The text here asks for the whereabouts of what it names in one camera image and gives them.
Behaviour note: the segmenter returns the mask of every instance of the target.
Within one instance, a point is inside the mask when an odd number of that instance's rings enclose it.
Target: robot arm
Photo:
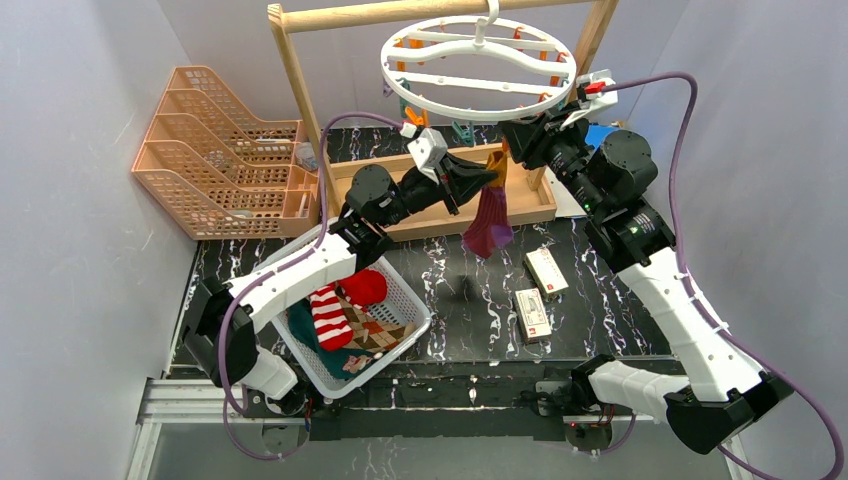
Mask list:
[[[616,100],[608,97],[615,92],[602,93],[611,83],[606,74],[578,78],[578,100],[563,109],[499,127],[514,161],[549,167],[583,207],[593,248],[642,300],[688,376],[638,370],[600,355],[572,371],[569,397],[583,408],[612,403],[652,415],[706,454],[793,390],[717,335],[692,304],[680,281],[674,235],[642,196],[657,176],[647,141],[619,130],[597,150],[585,143],[583,117]],[[718,318],[701,293],[698,298]]]
[[[457,158],[447,152],[438,131],[426,128],[405,130],[417,133],[408,148],[416,166],[399,183],[385,168],[369,165],[357,171],[345,196],[339,218],[329,226],[322,244],[310,242],[298,252],[242,277],[222,284],[217,278],[201,281],[194,303],[203,308],[186,312],[180,337],[209,375],[221,386],[218,370],[218,332],[224,312],[233,298],[247,291],[235,310],[226,342],[227,372],[232,383],[242,384],[280,399],[294,384],[294,371],[277,355],[257,345],[256,334],[280,312],[315,290],[371,265],[392,245],[383,227],[443,202],[456,215],[465,204],[497,177],[485,166]],[[250,285],[281,265],[312,250],[297,268],[273,275],[261,286]]]

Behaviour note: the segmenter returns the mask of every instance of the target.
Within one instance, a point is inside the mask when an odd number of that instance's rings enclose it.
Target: wooden frame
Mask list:
[[[574,50],[577,62],[577,74],[589,71],[595,53],[598,51],[604,33],[606,33],[618,0],[500,0],[500,10],[516,10],[531,7],[592,2],[589,17],[580,33],[580,40]],[[286,69],[292,93],[297,102],[303,126],[309,141],[317,146],[321,138],[321,127],[315,117],[312,100],[306,89],[303,71],[300,68],[291,35],[299,32],[331,30],[335,28],[375,25],[380,23],[421,20],[440,16],[468,15],[488,12],[486,0],[395,0],[381,3],[351,5],[346,7],[322,8],[300,12],[283,12],[280,4],[268,6],[268,19],[274,40],[280,52],[280,58]],[[485,162],[488,154],[499,145],[481,145],[472,148],[458,148],[451,153],[471,161]],[[371,160],[343,164],[330,164],[324,155],[324,165],[328,178],[324,182],[327,188],[328,206],[338,213],[341,199],[350,188],[353,174],[361,166],[379,164],[385,167],[393,177],[399,179],[414,163],[409,155],[395,155]],[[509,170],[506,183],[508,216],[512,225],[522,225],[553,220],[556,202],[547,182],[543,182],[544,169],[524,172],[519,168]],[[460,209],[460,214],[450,216],[442,205],[434,205],[419,212],[394,227],[387,229],[394,240],[410,240],[437,235],[461,233],[474,218],[477,211],[477,199]]]

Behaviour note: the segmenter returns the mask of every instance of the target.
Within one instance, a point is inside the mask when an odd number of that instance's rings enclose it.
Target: gray wall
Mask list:
[[[692,271],[733,332],[809,387],[843,434],[846,25],[845,2],[692,0],[655,68],[701,85],[677,187]],[[630,118],[666,168],[686,98],[683,82],[649,87]],[[667,204],[664,182],[652,198]],[[797,396],[743,440],[781,478],[819,478],[833,458]]]
[[[623,0],[595,57],[594,66],[611,68],[621,78],[646,75],[656,63],[688,0]],[[280,61],[266,8],[268,0],[159,0],[168,20],[193,63],[209,65],[257,115],[267,119],[299,118],[285,70]],[[350,0],[284,0],[289,11],[350,5]],[[505,11],[503,18],[540,28],[563,41],[572,52],[589,12],[589,4]],[[323,123],[339,113],[365,110],[399,118],[397,96],[382,96],[379,53],[383,43],[410,22],[298,33],[295,45]],[[496,32],[511,35],[512,32]],[[546,82],[525,76],[503,62],[462,56],[438,60],[410,70],[456,76],[480,75],[489,80]],[[416,88],[448,105],[485,109],[515,108],[535,98],[518,101],[515,95],[472,92],[467,89]],[[607,120],[628,116],[635,96],[605,113]],[[449,124],[435,115],[431,121]]]
[[[186,62],[154,0],[0,2],[0,478],[125,474],[194,253],[129,169]]]

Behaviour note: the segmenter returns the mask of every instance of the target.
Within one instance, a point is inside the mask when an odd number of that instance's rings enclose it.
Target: red striped sock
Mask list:
[[[315,333],[321,348],[332,352],[353,340],[353,330],[347,323],[333,285],[315,290],[309,296],[309,304],[312,307],[312,321],[315,322]]]

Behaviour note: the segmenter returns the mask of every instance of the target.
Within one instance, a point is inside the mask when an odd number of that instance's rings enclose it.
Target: white plastic basket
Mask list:
[[[303,247],[306,243],[317,238],[320,230],[321,226],[318,225],[304,233],[285,247],[274,252],[256,268],[262,268]],[[407,285],[397,270],[385,258],[380,257],[379,260],[368,268],[382,273],[386,277],[386,283],[388,285],[386,300],[383,303],[369,305],[368,313],[377,320],[397,325],[414,323],[416,328],[412,335],[406,337],[398,346],[383,355],[379,360],[371,362],[359,375],[347,380],[331,375],[318,355],[291,334],[288,316],[285,312],[281,312],[271,321],[274,324],[274,328],[277,329],[277,332],[283,338],[286,346],[291,349],[292,354],[294,354],[300,366],[303,367],[306,375],[312,380],[315,388],[327,398],[342,398],[354,389],[361,387],[371,377],[376,375],[377,372],[386,368],[388,364],[392,363],[411,347],[430,328],[430,310],[427,309],[424,302],[418,298],[418,295],[412,291],[412,288]]]

